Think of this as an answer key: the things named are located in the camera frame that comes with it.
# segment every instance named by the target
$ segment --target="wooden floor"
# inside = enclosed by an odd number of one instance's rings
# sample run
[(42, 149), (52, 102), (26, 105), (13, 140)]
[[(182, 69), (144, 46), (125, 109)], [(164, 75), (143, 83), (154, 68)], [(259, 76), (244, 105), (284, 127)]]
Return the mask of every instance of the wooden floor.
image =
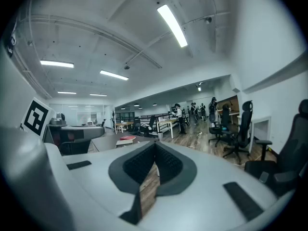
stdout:
[[(186, 146), (192, 150), (198, 150), (204, 153), (209, 153), (222, 157), (226, 153), (223, 151), (223, 148), (226, 147), (227, 144), (222, 141), (218, 143), (217, 147), (215, 147), (216, 141), (211, 141), (209, 144), (208, 140), (214, 138), (215, 135), (209, 133), (208, 127), (208, 122), (199, 121), (198, 125), (194, 125), (193, 122), (191, 122), (191, 125), (189, 127), (185, 127), (187, 134), (178, 134), (179, 127), (176, 126), (173, 128), (174, 138), (171, 138), (170, 132), (165, 132), (162, 140)], [(231, 130), (236, 131), (237, 127), (231, 127)], [(111, 129), (106, 129), (106, 133), (104, 134), (104, 136), (109, 135), (113, 135), (113, 132)], [(261, 147), (254, 143), (251, 154), (249, 156), (247, 156), (247, 154), (245, 153), (240, 153), (242, 165), (238, 165), (238, 159), (235, 154), (229, 155), (227, 158), (225, 158), (225, 160), (229, 161), (232, 164), (235, 164), (236, 167), (239, 167), (240, 169), (244, 170), (244, 166), (247, 161), (260, 159), (261, 151)], [(97, 152), (97, 149), (91, 142), (88, 153), (95, 152)], [(276, 161), (276, 157), (273, 154), (267, 152), (265, 160)], [(140, 186), (142, 216), (146, 215), (146, 213), (155, 203), (155, 193), (158, 186), (159, 177), (157, 176), (156, 165), (154, 164), (147, 178)]]

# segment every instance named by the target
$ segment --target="ceiling lamp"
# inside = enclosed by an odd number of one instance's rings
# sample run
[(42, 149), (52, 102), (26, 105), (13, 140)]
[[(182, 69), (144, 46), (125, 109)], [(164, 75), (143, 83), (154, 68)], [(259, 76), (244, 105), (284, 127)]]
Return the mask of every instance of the ceiling lamp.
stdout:
[(70, 68), (74, 67), (74, 64), (64, 63), (64, 62), (56, 62), (56, 61), (40, 61), (40, 64), (48, 65), (48, 66), (58, 66), (58, 67), (70, 67)]
[(107, 95), (104, 95), (104, 94), (90, 94), (90, 96), (102, 96), (102, 97), (107, 97)]
[(164, 5), (160, 8), (158, 8), (157, 11), (160, 13), (160, 15), (163, 17), (163, 19), (166, 21), (166, 23), (170, 27), (174, 36), (177, 38), (180, 46), (181, 47), (186, 46), (187, 42), (186, 42), (184, 34), (181, 30), (181, 27), (179, 26), (176, 18), (174, 17), (174, 15), (171, 12), (171, 10), (169, 9), (169, 7), (167, 5)]
[(113, 74), (113, 73), (109, 73), (109, 72), (106, 72), (106, 71), (103, 71), (103, 70), (100, 73), (102, 75), (108, 75), (108, 76), (112, 76), (112, 77), (115, 77), (115, 78), (118, 78), (118, 79), (128, 80), (127, 77), (124, 77), (124, 76), (121, 76), (121, 75), (116, 75), (116, 74)]
[(75, 92), (69, 92), (69, 91), (59, 91), (60, 94), (76, 94)]

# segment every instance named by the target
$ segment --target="table leg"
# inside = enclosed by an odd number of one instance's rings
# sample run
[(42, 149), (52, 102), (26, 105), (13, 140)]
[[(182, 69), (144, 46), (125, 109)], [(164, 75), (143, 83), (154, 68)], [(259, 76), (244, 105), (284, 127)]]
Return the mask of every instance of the table leg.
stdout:
[(173, 139), (173, 129), (172, 129), (172, 123), (170, 123), (170, 127), (171, 127), (171, 138)]
[(250, 145), (249, 145), (249, 153), (251, 153), (252, 144), (254, 142), (254, 136), (255, 136), (255, 124), (254, 122), (251, 123), (251, 138), (250, 138)]

